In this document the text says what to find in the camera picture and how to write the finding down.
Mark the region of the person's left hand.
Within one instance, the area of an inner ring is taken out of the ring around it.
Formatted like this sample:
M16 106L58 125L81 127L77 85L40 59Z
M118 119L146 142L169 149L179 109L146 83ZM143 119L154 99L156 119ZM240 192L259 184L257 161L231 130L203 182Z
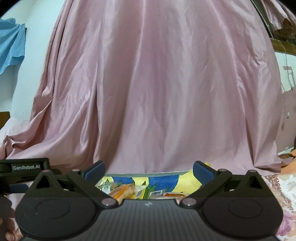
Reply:
M21 240L23 235L16 228L15 210L11 207L10 199L1 195L1 240Z

